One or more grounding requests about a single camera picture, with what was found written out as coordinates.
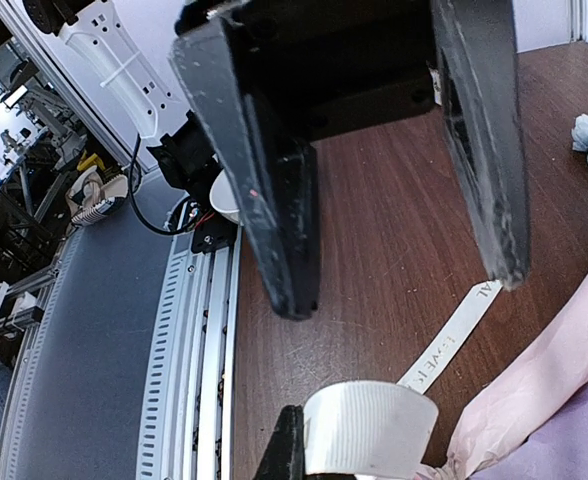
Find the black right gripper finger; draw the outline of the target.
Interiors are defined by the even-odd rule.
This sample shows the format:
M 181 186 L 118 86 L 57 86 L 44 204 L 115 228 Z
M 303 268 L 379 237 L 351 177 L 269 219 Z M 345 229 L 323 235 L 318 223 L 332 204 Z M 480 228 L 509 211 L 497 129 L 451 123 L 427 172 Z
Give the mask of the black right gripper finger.
M 305 478 L 304 412 L 302 406 L 282 408 L 254 480 Z

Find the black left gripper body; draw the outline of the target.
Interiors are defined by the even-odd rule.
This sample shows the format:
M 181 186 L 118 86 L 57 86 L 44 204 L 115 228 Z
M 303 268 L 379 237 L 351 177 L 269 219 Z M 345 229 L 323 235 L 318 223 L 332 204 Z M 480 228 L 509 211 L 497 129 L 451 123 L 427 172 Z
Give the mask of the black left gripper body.
M 188 1 L 179 52 L 222 50 L 219 85 L 309 141 L 428 113 L 436 45 L 427 1 Z

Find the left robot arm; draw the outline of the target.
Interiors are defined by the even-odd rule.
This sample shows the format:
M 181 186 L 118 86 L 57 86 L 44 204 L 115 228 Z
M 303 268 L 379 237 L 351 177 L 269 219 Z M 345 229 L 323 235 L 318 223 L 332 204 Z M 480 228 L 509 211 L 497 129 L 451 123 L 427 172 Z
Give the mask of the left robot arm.
M 509 1 L 188 1 L 170 62 L 189 107 L 155 78 L 108 1 L 28 1 L 29 23 L 99 76 L 150 141 L 166 181 L 203 198 L 224 173 L 273 310 L 307 319 L 320 283 L 313 143 L 441 104 L 488 276 L 530 270 L 526 167 Z

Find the cream ribbon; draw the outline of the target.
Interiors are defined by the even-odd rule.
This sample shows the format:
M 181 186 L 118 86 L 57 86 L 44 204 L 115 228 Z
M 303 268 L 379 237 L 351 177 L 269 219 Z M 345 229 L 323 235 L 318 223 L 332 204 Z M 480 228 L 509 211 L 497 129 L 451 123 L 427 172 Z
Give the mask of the cream ribbon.
M 471 287 L 398 382 L 348 381 L 313 394 L 303 407 L 305 473 L 413 479 L 438 417 L 436 404 L 425 393 L 501 289 L 499 281 Z

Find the purple tissue paper sheet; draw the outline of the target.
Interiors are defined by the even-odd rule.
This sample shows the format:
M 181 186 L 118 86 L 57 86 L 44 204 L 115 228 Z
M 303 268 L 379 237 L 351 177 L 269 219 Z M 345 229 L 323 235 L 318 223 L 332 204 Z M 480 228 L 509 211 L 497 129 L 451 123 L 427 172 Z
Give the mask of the purple tissue paper sheet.
M 464 408 L 420 479 L 588 479 L 588 274 L 540 335 Z

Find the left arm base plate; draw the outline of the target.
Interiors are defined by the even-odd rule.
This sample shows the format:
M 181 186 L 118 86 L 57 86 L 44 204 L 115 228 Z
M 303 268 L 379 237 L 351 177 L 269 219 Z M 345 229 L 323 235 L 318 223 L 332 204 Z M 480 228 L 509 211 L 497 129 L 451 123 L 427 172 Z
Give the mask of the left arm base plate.
M 193 254 L 213 253 L 234 245 L 238 233 L 238 225 L 220 213 L 204 217 L 193 230 L 191 252 Z

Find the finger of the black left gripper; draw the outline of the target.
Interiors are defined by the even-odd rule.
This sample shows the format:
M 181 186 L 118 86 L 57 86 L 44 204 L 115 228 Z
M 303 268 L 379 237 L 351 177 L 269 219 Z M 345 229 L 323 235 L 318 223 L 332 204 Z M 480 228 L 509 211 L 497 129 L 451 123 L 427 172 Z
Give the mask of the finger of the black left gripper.
M 230 22 L 175 31 L 172 66 L 227 175 L 271 307 L 306 320 L 318 308 L 321 278 L 316 151 L 263 95 Z
M 510 1 L 430 4 L 445 138 L 480 257 L 507 290 L 530 272 L 530 210 Z

